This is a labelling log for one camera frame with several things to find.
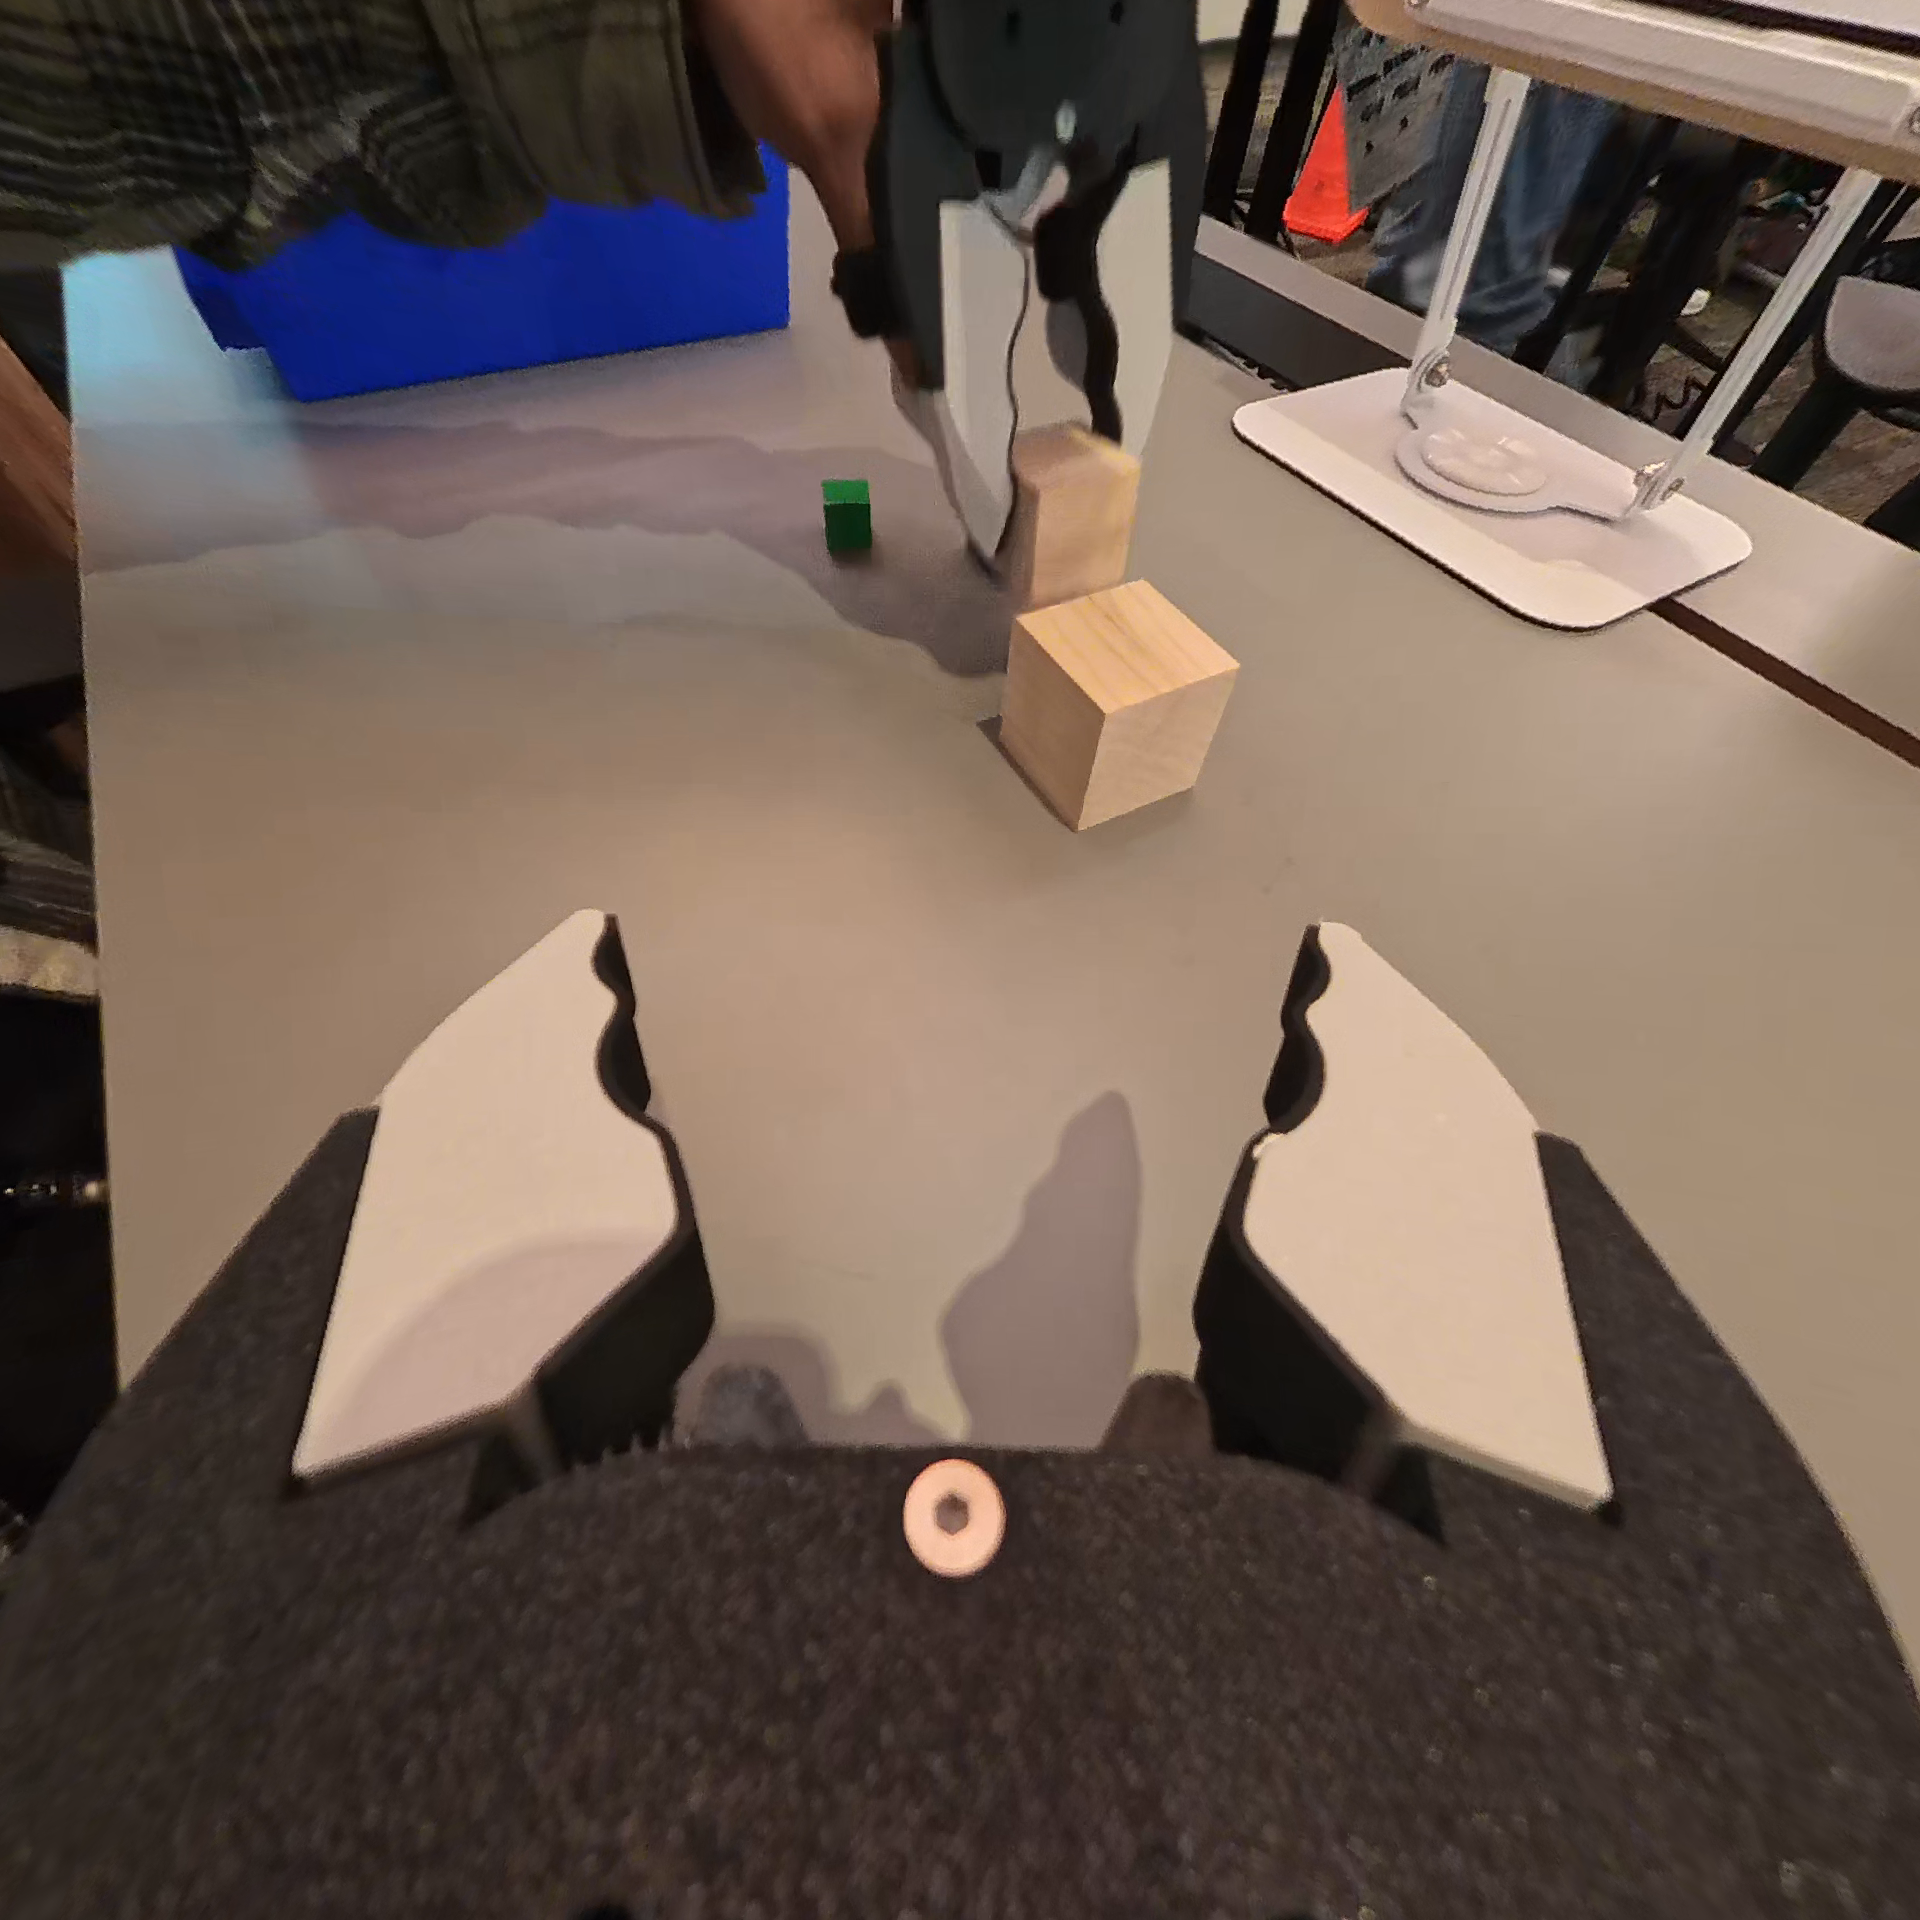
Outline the grey seat chair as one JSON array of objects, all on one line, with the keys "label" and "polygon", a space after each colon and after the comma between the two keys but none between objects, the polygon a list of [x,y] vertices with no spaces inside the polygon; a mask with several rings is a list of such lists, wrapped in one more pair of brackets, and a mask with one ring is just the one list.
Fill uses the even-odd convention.
[{"label": "grey seat chair", "polygon": [[1858,415],[1918,431],[1916,281],[1873,272],[1836,281],[1815,335],[1811,384],[1762,445],[1755,477],[1797,490]]}]

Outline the large plain wooden cube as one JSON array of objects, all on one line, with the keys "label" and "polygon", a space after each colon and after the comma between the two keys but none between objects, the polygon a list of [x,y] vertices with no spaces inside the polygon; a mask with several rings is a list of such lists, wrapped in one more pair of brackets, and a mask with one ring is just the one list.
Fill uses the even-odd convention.
[{"label": "large plain wooden cube", "polygon": [[1148,580],[1020,613],[999,745],[1085,833],[1191,791],[1239,661]]}]

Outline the brown wooden cabinet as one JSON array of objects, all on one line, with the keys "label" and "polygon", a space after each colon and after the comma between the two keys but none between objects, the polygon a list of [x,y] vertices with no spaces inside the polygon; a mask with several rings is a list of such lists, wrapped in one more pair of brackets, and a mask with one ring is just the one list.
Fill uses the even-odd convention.
[{"label": "brown wooden cabinet", "polygon": [[71,569],[77,509],[69,421],[37,376],[3,343],[3,575]]}]

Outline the black flat pad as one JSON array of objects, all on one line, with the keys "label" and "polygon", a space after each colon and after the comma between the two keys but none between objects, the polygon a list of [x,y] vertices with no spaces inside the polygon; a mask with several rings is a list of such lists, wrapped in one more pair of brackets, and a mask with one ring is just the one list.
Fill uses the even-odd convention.
[{"label": "black flat pad", "polygon": [[1315,266],[1205,217],[1180,332],[1279,394],[1409,371],[1419,323]]}]

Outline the person's left hand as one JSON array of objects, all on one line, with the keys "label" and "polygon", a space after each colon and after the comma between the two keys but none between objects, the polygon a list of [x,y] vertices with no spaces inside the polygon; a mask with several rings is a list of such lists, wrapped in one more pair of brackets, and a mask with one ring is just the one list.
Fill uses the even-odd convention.
[{"label": "person's left hand", "polygon": [[697,3],[687,9],[741,125],[812,186],[838,252],[874,244],[869,151],[890,3]]}]

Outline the blue plastic bin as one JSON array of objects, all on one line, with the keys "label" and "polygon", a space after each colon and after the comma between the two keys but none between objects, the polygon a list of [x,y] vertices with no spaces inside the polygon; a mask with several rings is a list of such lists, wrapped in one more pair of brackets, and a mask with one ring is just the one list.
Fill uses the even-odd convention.
[{"label": "blue plastic bin", "polygon": [[737,220],[555,201],[501,248],[441,249],[342,215],[245,272],[175,266],[215,346],[266,352],[297,400],[700,346],[788,323],[788,179],[761,164]]}]

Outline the orange traffic cone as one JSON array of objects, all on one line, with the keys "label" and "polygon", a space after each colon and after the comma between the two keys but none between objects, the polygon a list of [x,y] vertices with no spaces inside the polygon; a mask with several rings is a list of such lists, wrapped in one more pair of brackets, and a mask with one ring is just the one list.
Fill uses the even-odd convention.
[{"label": "orange traffic cone", "polygon": [[1342,85],[1333,85],[1315,123],[1311,145],[1292,187],[1282,225],[1290,237],[1305,237],[1321,248],[1346,244],[1366,215],[1353,203],[1346,105]]}]

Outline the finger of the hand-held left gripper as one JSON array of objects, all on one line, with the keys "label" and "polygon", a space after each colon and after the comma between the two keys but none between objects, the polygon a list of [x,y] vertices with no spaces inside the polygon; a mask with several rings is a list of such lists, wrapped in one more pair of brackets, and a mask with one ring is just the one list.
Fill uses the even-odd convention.
[{"label": "finger of the hand-held left gripper", "polygon": [[1178,323],[1175,168],[1135,136],[1105,156],[1076,113],[1054,115],[1062,191],[1035,220],[1047,351],[1097,437],[1142,452]]},{"label": "finger of the hand-held left gripper", "polygon": [[1015,516],[1015,348],[1023,329],[1026,252],[980,200],[939,210],[939,379],[902,399],[975,560],[1001,577]]}]

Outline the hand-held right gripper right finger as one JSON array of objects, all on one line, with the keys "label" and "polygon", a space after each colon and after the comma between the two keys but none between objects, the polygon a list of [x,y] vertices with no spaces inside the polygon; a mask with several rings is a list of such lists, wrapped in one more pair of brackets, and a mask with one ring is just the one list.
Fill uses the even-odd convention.
[{"label": "hand-held right gripper right finger", "polygon": [[1617,1497],[1529,1107],[1353,929],[1307,927],[1191,1324],[1223,1451],[1429,1509],[1435,1458]]}]

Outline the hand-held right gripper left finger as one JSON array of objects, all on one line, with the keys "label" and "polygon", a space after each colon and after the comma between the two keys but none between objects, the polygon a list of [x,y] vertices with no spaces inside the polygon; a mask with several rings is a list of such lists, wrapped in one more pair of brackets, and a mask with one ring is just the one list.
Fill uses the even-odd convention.
[{"label": "hand-held right gripper left finger", "polygon": [[621,931],[581,911],[383,1085],[292,1477],[459,1442],[530,1480],[655,1449],[711,1333]]}]

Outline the medium plain wooden cube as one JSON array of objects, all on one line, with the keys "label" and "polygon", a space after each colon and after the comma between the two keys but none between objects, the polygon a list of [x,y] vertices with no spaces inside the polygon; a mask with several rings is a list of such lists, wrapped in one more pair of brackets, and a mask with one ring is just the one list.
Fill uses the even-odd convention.
[{"label": "medium plain wooden cube", "polygon": [[1015,509],[999,545],[999,575],[1015,611],[1052,608],[1121,585],[1141,461],[1089,425],[1015,435]]}]

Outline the white document stand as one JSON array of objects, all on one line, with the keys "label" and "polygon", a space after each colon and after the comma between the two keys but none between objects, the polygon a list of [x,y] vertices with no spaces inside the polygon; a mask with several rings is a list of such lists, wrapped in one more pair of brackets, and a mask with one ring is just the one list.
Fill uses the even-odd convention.
[{"label": "white document stand", "polygon": [[[1476,145],[1411,365],[1243,405],[1234,435],[1509,613],[1594,634],[1737,569],[1750,536],[1684,495],[1884,181],[1916,183],[1918,4],[1351,4],[1487,66]],[[1454,373],[1457,314],[1529,83],[1843,164],[1799,259],[1686,435],[1633,469]]]}]

